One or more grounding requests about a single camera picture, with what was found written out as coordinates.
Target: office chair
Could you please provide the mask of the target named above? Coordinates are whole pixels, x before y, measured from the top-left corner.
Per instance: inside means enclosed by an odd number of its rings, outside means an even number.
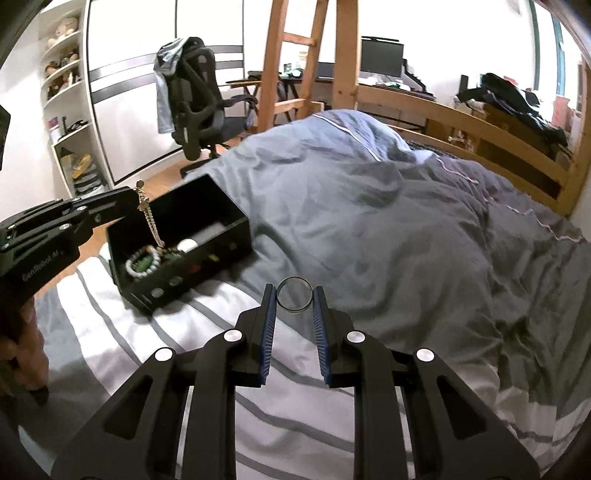
[[[206,161],[218,158],[216,145],[230,148],[226,142],[254,123],[251,112],[257,104],[256,97],[236,95],[227,100],[222,98],[216,80],[215,55],[205,47],[201,38],[187,40],[176,72],[166,77],[166,82],[175,129],[172,136],[183,147],[190,161],[199,159],[202,148],[211,152]],[[248,104],[247,116],[226,117],[224,109],[238,102]],[[199,162],[181,168],[182,178],[203,164]]]

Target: human hand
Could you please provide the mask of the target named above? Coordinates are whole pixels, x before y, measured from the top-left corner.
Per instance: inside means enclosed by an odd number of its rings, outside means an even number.
[[[18,362],[12,371],[15,380],[27,390],[38,390],[47,385],[49,360],[43,351],[44,339],[37,326],[35,300],[29,300],[21,309],[23,322],[18,343],[0,336],[0,360]],[[10,389],[0,377],[0,394],[10,395]]]

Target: bunk bed post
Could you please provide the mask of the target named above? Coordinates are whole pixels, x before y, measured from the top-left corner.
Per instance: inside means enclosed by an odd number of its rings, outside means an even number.
[[[273,0],[269,31],[267,32],[267,46],[265,48],[265,63],[261,78],[261,101],[258,107],[257,130],[264,132],[273,126],[275,118],[275,98],[277,96],[277,71],[281,57],[281,44],[285,31],[285,19],[289,0]]]
[[[583,111],[581,112],[582,128],[574,148],[573,162],[569,168],[569,176],[557,198],[556,213],[568,216],[572,213],[583,185],[587,180],[589,161],[591,160],[591,70],[584,63],[583,69]]]
[[[312,87],[316,81],[316,71],[318,69],[318,57],[320,56],[320,45],[322,43],[322,34],[324,33],[324,21],[326,20],[326,11],[329,7],[329,0],[317,0],[316,10],[314,12],[314,23],[312,23],[312,34],[310,38],[314,43],[308,48],[308,57],[306,59],[306,71],[301,80],[300,96],[304,99],[304,106],[297,111],[297,119],[301,120],[311,115],[312,112]]]
[[[332,108],[357,108],[360,57],[358,0],[337,0]]]

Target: gold chain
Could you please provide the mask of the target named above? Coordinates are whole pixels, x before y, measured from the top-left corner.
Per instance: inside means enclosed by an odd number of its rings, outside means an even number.
[[[150,227],[150,231],[152,232],[152,236],[154,237],[154,241],[156,245],[160,248],[166,247],[165,243],[162,241],[158,234],[158,229],[156,228],[156,222],[154,222],[154,217],[152,215],[152,209],[150,208],[150,199],[142,190],[144,186],[143,180],[138,180],[138,183],[135,185],[135,191],[138,193],[139,196],[139,205],[138,210],[142,211],[146,217],[146,221],[148,222],[148,226]]]

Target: bracelet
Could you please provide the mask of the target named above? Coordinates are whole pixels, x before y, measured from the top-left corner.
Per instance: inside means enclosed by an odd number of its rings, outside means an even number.
[[[134,267],[137,267],[139,261],[143,260],[143,257],[145,257],[146,255],[151,257],[150,266],[144,271],[136,271]],[[160,266],[161,261],[162,259],[158,251],[154,247],[152,247],[152,245],[147,245],[145,247],[140,248],[136,253],[131,255],[131,257],[125,262],[125,270],[131,277],[144,278],[147,277],[149,274],[155,272],[156,269]]]

